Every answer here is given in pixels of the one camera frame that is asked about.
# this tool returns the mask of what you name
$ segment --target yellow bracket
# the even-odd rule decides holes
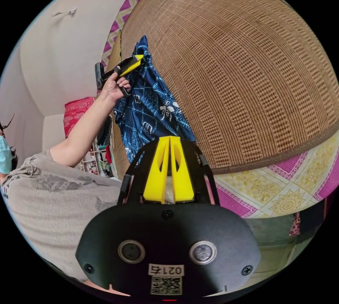
[[[194,198],[194,191],[180,137],[170,136],[170,147],[174,202],[190,202]]]
[[[160,137],[144,190],[143,196],[146,201],[165,204],[169,153],[170,137]]]
[[[131,72],[132,70],[134,70],[135,68],[137,68],[140,64],[141,64],[141,60],[144,58],[144,55],[134,55],[134,58],[138,59],[138,61],[134,64],[132,64],[130,67],[128,67],[127,70],[125,70],[120,77],[125,76],[126,74],[128,74],[129,72]]]
[[[165,204],[170,151],[174,202],[191,202],[194,199],[194,191],[180,137],[167,136],[160,137],[154,154],[143,194],[146,201]]]

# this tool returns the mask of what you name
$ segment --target blue patterned cloth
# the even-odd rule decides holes
[[[142,65],[126,76],[132,87],[131,96],[118,100],[114,108],[130,162],[143,145],[162,136],[196,141],[178,103],[152,64],[146,36],[136,44],[133,55],[144,58]]]

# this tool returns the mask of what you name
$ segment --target face mask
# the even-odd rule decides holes
[[[12,171],[12,152],[5,138],[0,136],[0,172],[8,175]]]

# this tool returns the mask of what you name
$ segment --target hand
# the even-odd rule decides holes
[[[129,84],[128,80],[125,79],[125,77],[120,77],[116,81],[117,77],[118,74],[114,72],[106,81],[101,92],[101,94],[104,94],[104,96],[110,97],[113,103],[124,96],[119,87],[124,87],[127,91],[131,88],[131,85]]]

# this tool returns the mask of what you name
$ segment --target printed number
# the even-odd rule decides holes
[[[148,274],[150,276],[184,276],[183,265],[158,265],[149,264]]]

